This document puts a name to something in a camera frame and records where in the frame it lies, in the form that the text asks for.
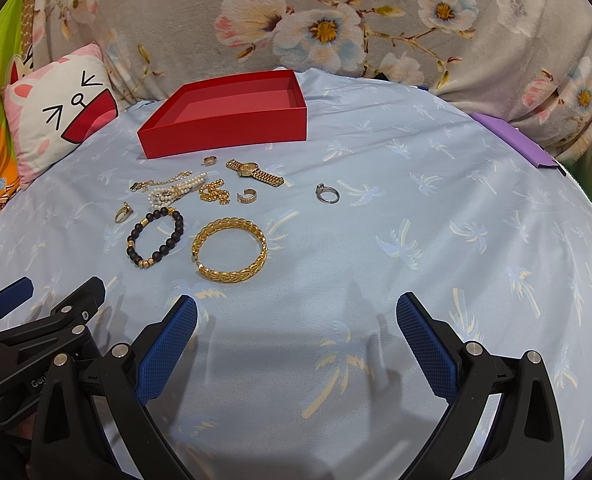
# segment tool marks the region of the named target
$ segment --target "pink and white pillow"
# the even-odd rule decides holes
[[[118,116],[95,43],[7,85],[2,100],[21,189]]]

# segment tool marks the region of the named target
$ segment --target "light blue bed sheet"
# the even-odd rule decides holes
[[[189,294],[199,326],[148,409],[195,475],[388,480],[446,408],[396,325],[396,300],[411,290],[464,340],[543,355],[571,479],[592,455],[592,204],[572,178],[536,170],[429,92],[317,70],[298,78],[306,142],[146,160],[136,131],[158,105],[138,105],[14,198],[0,213],[0,288],[29,276],[35,294],[0,330],[46,316],[99,276],[107,298],[89,326],[104,352]],[[185,216],[181,243],[161,264],[136,268],[125,239],[148,203],[129,186],[197,173],[206,155],[218,157],[210,179],[224,178],[234,199],[245,187],[258,199],[184,197],[174,204]],[[239,178],[225,168],[230,158],[258,162],[285,184]],[[340,191],[339,203],[316,199],[320,182]],[[136,214],[115,224],[124,200]],[[255,222],[269,245],[262,271],[237,285],[204,280],[191,261],[192,237],[225,216]],[[169,219],[154,222],[138,251],[151,254],[171,230]],[[223,232],[201,260],[234,270],[256,251],[253,238]],[[492,402],[460,472],[493,411]],[[111,424],[108,433],[137,474]]]

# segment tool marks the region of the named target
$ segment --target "watch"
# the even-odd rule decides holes
[[[275,176],[271,173],[267,173],[266,171],[260,170],[258,168],[258,164],[255,162],[238,162],[233,158],[226,164],[226,166],[230,170],[234,170],[238,172],[238,176],[251,176],[260,182],[264,182],[265,184],[270,184],[271,186],[278,187],[285,179],[281,176]]]

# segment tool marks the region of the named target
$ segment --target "gold ring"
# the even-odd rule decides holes
[[[255,192],[255,189],[245,189],[243,191],[243,194],[245,195],[251,195],[251,196],[243,196],[240,193],[237,193],[237,201],[242,203],[242,204],[250,204],[252,202],[255,202],[257,194]]]
[[[113,221],[116,224],[122,224],[129,216],[134,212],[131,206],[127,202],[123,202],[123,206],[118,209],[116,216],[114,216]]]
[[[242,229],[256,237],[261,247],[260,254],[250,266],[241,270],[234,270],[233,272],[220,272],[219,270],[208,269],[198,261],[198,253],[205,240],[212,234],[222,231],[223,229]],[[243,282],[244,280],[251,278],[263,268],[265,260],[267,259],[267,240],[265,239],[263,232],[260,231],[260,228],[249,220],[245,220],[244,218],[221,218],[210,222],[201,229],[201,232],[199,232],[193,240],[191,256],[198,266],[198,272],[208,280],[222,283]]]

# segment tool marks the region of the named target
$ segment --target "blue gripper pad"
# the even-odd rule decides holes
[[[457,366],[407,295],[398,299],[396,320],[436,397],[449,404],[458,394]]]
[[[26,276],[0,291],[0,319],[33,296],[33,283]]]
[[[198,322],[198,308],[187,297],[140,362],[136,396],[143,406],[162,393],[173,367],[183,353]]]

